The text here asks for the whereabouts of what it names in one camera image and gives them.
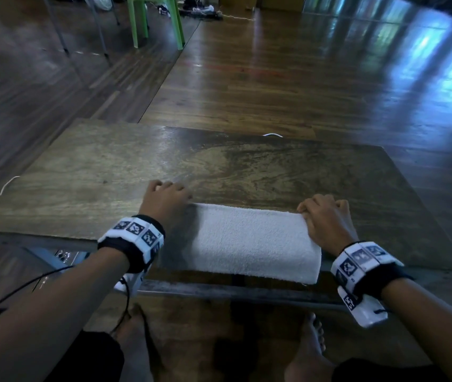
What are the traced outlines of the brown wooden cabinet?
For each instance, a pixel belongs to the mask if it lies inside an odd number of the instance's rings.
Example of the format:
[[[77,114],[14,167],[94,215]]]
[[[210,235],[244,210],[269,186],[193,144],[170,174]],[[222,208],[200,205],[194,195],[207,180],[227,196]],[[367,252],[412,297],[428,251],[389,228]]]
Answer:
[[[234,10],[274,10],[283,12],[302,12],[305,0],[218,0],[219,5]]]

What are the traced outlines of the person's left foot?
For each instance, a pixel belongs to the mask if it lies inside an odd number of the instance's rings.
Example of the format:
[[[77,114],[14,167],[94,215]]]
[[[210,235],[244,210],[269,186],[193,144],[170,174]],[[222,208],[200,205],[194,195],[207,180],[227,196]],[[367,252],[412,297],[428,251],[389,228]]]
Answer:
[[[134,303],[113,335],[124,355],[119,382],[154,382],[143,311]]]

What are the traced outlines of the metal stand legs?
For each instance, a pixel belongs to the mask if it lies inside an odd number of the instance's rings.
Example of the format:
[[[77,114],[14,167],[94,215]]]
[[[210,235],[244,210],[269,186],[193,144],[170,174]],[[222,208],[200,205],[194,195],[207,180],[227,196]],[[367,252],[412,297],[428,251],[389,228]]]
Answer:
[[[101,56],[103,56],[106,59],[108,65],[111,65],[110,55],[109,55],[109,52],[108,52],[106,44],[105,44],[104,35],[103,35],[103,31],[102,31],[102,26],[101,26],[99,18],[98,18],[98,12],[97,12],[97,9],[96,9],[95,1],[94,0],[84,0],[84,1],[85,1],[86,5],[88,6],[89,10],[91,11],[91,14],[92,14],[93,19],[94,19],[94,23],[95,23],[95,26],[96,26],[96,29],[97,29],[97,32],[98,32],[98,36],[99,36],[100,43],[101,43],[101,48],[102,48],[102,55]],[[47,9],[48,14],[49,14],[49,18],[50,18],[50,21],[51,21],[51,23],[53,25],[53,28],[54,28],[55,32],[56,32],[56,35],[57,35],[57,37],[59,39],[61,47],[62,47],[62,49],[64,51],[64,54],[67,57],[70,57],[71,53],[70,53],[70,51],[68,49],[68,46],[67,46],[67,44],[66,44],[66,42],[64,40],[63,33],[62,33],[62,31],[61,31],[61,29],[59,27],[56,15],[53,12],[52,4],[51,4],[51,2],[49,0],[43,0],[43,2],[44,2],[44,5],[45,5],[45,7]]]

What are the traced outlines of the person's left hand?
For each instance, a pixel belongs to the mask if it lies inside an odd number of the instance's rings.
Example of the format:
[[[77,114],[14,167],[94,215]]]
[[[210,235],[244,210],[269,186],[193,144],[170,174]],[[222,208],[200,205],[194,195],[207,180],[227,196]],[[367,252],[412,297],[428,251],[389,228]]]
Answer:
[[[183,203],[183,183],[149,181],[138,214],[153,218],[169,233],[178,223],[187,205]]]

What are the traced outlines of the green plastic chair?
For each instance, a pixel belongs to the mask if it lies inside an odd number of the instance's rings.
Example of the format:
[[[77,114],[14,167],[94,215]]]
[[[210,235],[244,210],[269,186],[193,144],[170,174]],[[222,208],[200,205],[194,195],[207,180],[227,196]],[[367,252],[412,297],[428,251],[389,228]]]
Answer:
[[[166,6],[170,14],[178,50],[183,50],[185,45],[185,38],[181,18],[179,16],[177,0],[127,0],[134,47],[136,49],[139,47],[138,27],[136,25],[137,22],[140,23],[144,37],[148,38],[148,21],[146,12],[147,2]]]

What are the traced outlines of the person's foot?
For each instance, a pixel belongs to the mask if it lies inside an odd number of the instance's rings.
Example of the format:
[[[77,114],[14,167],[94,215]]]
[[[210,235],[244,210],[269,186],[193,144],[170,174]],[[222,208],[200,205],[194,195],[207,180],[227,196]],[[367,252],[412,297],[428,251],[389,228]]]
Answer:
[[[299,348],[284,372],[284,382],[332,382],[335,365],[324,356],[322,323],[314,313],[305,318]]]
[[[119,382],[154,382],[143,311],[134,303],[113,335],[124,355]]]

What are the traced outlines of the white fan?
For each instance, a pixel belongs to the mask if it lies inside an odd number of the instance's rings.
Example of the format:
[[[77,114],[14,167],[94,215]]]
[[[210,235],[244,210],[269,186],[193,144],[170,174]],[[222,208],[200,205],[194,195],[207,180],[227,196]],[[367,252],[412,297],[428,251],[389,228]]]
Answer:
[[[114,7],[113,0],[84,0],[89,8],[94,7],[100,11],[109,12]]]

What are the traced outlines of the person's right forearm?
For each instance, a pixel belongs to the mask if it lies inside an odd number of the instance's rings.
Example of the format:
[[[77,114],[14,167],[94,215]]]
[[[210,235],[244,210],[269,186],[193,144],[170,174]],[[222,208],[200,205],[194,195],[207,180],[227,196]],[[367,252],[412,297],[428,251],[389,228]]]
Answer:
[[[452,382],[452,307],[406,278],[390,282],[381,296]]]

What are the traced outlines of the person's right foot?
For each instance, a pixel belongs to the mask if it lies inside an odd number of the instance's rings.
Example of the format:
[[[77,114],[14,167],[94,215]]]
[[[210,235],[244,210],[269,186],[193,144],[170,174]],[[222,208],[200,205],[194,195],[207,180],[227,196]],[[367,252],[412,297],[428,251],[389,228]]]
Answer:
[[[284,382],[332,382],[335,365],[324,356],[322,323],[314,313],[305,318],[299,348],[284,372]]]

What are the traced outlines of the pile of dark shoes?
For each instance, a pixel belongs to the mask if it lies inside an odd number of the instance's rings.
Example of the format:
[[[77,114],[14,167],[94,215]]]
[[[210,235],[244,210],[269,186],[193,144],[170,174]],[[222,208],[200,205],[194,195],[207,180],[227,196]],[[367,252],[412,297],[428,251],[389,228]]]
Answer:
[[[171,17],[170,0],[152,1],[160,15]],[[205,5],[201,0],[174,0],[177,11],[181,17],[190,17],[199,20],[221,21],[223,14],[213,5]]]

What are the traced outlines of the person's left forearm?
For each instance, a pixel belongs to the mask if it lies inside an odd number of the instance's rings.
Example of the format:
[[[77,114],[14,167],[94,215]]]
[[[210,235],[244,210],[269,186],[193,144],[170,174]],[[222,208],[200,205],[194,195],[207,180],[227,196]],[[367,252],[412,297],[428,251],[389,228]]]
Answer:
[[[0,314],[0,382],[42,382],[129,267],[102,248]]]

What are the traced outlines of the white towel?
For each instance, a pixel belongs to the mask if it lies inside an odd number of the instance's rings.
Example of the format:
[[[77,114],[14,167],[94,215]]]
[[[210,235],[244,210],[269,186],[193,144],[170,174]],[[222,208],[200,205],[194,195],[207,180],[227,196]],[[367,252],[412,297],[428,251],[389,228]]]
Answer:
[[[168,235],[157,263],[167,270],[314,285],[321,258],[321,248],[297,213],[196,203]]]

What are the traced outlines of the person's right hand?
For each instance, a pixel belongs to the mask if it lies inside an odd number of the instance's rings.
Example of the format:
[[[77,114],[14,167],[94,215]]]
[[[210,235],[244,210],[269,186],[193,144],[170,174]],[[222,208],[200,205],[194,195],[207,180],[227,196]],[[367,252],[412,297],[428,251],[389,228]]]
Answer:
[[[347,200],[335,199],[332,194],[315,194],[304,201],[313,201],[313,224],[306,224],[308,235],[326,253],[337,257],[360,241]]]

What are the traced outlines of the grey power strip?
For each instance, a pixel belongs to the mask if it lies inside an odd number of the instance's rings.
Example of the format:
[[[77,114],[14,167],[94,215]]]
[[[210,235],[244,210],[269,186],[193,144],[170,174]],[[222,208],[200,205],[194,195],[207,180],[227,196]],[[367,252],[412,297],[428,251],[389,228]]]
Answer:
[[[82,263],[90,256],[88,251],[50,250],[45,248],[23,248],[36,263],[49,270],[58,270],[63,267]]]

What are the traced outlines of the black shorts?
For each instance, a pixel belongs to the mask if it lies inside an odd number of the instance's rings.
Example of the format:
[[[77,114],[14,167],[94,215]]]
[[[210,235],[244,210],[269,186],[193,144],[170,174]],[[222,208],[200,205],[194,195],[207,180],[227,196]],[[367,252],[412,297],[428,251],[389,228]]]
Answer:
[[[104,332],[81,331],[44,382],[120,382],[120,345]],[[435,365],[392,367],[351,358],[335,367],[331,382],[450,382]]]

